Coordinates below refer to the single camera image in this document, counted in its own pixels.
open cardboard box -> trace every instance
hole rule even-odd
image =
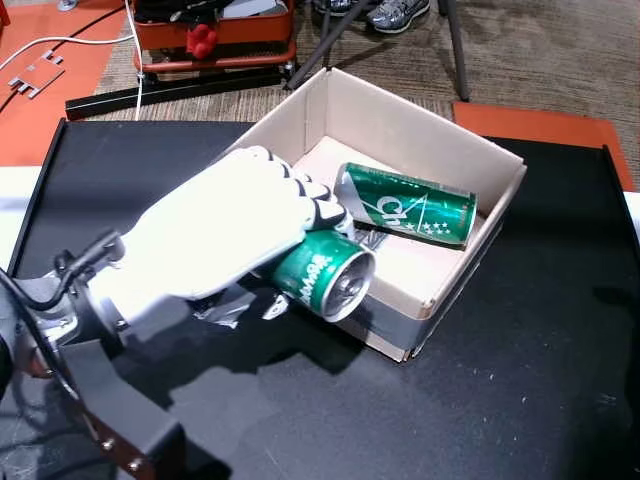
[[[263,145],[333,187],[338,168],[360,163],[478,194],[464,250],[377,231],[363,304],[338,325],[396,361],[416,355],[499,231],[525,174],[522,159],[381,88],[338,69],[322,70],[230,149]]]

black tabletop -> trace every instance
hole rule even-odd
[[[246,128],[69,124],[18,276],[126,231]],[[195,477],[621,478],[638,268],[610,165],[597,149],[497,141],[529,171],[418,358],[396,364],[299,312],[225,330],[179,301],[127,333],[116,367],[183,423]],[[9,479],[124,476],[55,385],[20,374],[0,404],[0,462]]]

white cord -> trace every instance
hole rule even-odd
[[[140,106],[142,105],[142,82],[144,80],[144,73],[142,72],[142,49],[140,48],[140,40],[138,40],[138,33],[136,32],[136,26],[133,23],[133,15],[131,14],[131,7],[129,7],[129,0],[124,0],[124,6],[127,9],[127,19],[129,20],[129,27],[131,27],[131,33],[133,34],[133,41],[136,42],[136,50],[138,53],[138,101],[136,102],[136,121],[140,119]]]
[[[0,63],[0,70],[2,70],[4,67],[6,67],[10,62],[13,61],[14,58],[16,58],[22,52],[24,52],[25,50],[33,47],[34,45],[37,45],[38,43],[65,41],[65,42],[72,42],[72,43],[81,43],[83,45],[108,45],[108,44],[111,44],[111,43],[126,42],[127,40],[131,40],[132,38],[134,38],[133,35],[129,35],[127,37],[122,37],[122,38],[116,38],[114,40],[83,40],[82,38],[74,38],[74,37],[43,37],[43,38],[38,38],[36,40],[33,40],[33,41],[27,43],[24,47],[20,47],[13,54],[11,54],[9,56],[9,58],[7,58],[4,62]]]

green can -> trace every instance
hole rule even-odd
[[[474,193],[355,163],[340,167],[334,193],[355,220],[456,247],[476,216]]]
[[[267,276],[284,293],[329,322],[349,315],[369,289],[373,254],[334,230],[307,233]]]

carpet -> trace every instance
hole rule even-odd
[[[453,53],[433,3],[401,35],[370,34],[354,23],[335,44],[332,64],[451,118],[450,102],[458,100]],[[458,9],[472,102],[609,120],[640,184],[638,0],[460,0]],[[312,16],[310,5],[298,6],[300,60],[319,40]],[[131,56],[131,45],[114,48],[98,91],[135,85]],[[277,87],[224,93],[145,107],[142,117],[254,121],[285,97]]]

